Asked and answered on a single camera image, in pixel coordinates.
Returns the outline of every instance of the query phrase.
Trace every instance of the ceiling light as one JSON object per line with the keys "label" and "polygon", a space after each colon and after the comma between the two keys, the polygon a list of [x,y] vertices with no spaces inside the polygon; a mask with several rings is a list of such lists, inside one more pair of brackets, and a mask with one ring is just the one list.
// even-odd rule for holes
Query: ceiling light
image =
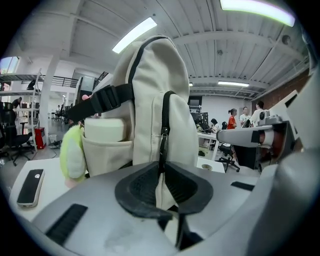
{"label": "ceiling light", "polygon": [[279,7],[255,0],[220,0],[221,7],[224,11],[241,11],[253,14],[267,16],[278,22],[284,23],[290,27],[295,24],[295,18],[285,10]]}
{"label": "ceiling light", "polygon": [[120,53],[131,42],[140,37],[143,33],[154,28],[156,25],[157,23],[155,23],[152,18],[147,18],[146,20],[142,21],[139,25],[137,25],[134,29],[132,29],[128,34],[126,34],[124,38],[122,38],[120,42],[116,44],[112,51],[116,52],[117,54]]}
{"label": "ceiling light", "polygon": [[219,81],[218,85],[220,86],[243,86],[243,87],[248,87],[248,83],[244,82],[228,82],[228,81]]}

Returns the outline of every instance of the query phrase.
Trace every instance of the backpack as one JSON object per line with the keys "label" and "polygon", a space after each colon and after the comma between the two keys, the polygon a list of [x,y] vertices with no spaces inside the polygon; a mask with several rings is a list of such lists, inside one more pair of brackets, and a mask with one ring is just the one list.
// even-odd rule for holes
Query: backpack
{"label": "backpack", "polygon": [[[196,166],[199,143],[188,98],[187,69],[168,37],[152,36],[129,45],[111,85],[69,110],[75,122],[101,113],[102,118],[121,118],[127,126],[126,139],[119,142],[101,144],[82,136],[79,147],[90,176],[118,170],[130,161],[133,165],[159,161],[159,168],[165,161]],[[175,204],[164,173],[155,196],[158,208],[167,210]]]}

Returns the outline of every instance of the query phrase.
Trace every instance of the zipper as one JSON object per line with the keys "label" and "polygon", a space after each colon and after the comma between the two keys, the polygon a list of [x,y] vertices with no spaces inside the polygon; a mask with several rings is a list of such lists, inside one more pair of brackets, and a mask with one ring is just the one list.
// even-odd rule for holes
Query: zipper
{"label": "zipper", "polygon": [[163,96],[162,102],[162,125],[161,125],[161,142],[159,157],[159,174],[165,172],[165,163],[167,158],[168,137],[170,133],[169,125],[169,102],[170,96],[175,94],[172,90],[167,91]]}

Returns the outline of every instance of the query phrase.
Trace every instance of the shelf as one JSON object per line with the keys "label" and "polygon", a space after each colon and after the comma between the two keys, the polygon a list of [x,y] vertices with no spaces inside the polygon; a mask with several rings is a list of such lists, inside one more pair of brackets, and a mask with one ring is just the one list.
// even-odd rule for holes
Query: shelf
{"label": "shelf", "polygon": [[[12,82],[12,81],[32,81],[37,79],[38,74],[0,74],[0,82]],[[43,82],[42,75],[39,76],[38,82]]]}
{"label": "shelf", "polygon": [[0,91],[0,97],[3,97],[3,96],[18,96],[18,95],[29,95],[29,96],[32,96],[32,95],[35,95],[35,96],[40,96],[41,95],[41,92],[35,92],[33,90],[17,90],[17,91],[12,91],[12,90],[5,90],[5,91]]}
{"label": "shelf", "polygon": [[[32,111],[31,108],[14,108],[13,111],[15,112],[25,112],[25,111]],[[39,108],[34,108],[33,111],[39,111]]]}

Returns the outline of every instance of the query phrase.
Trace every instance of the desk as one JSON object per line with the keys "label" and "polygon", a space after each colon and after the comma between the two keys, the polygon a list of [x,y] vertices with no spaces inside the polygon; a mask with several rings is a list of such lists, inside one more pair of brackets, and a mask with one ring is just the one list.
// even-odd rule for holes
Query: desk
{"label": "desk", "polygon": [[202,157],[198,157],[198,162],[196,164],[196,167],[203,169],[202,168],[203,164],[211,166],[213,168],[212,172],[223,173],[223,174],[225,173],[225,167],[222,162],[216,162],[216,161],[208,160]]}
{"label": "desk", "polygon": [[219,141],[217,140],[217,134],[216,133],[206,134],[206,133],[198,132],[198,138],[209,139],[208,147],[210,147],[212,141],[215,141],[215,146],[214,146],[213,155],[211,159],[212,161],[214,161],[216,158],[218,146],[219,146]]}
{"label": "desk", "polygon": [[[17,199],[29,171],[33,169],[44,170],[38,204],[33,208],[21,208],[17,205]],[[13,212],[32,221],[42,209],[68,190],[69,188],[65,185],[65,177],[60,169],[59,158],[27,161],[13,184],[9,204]]]}

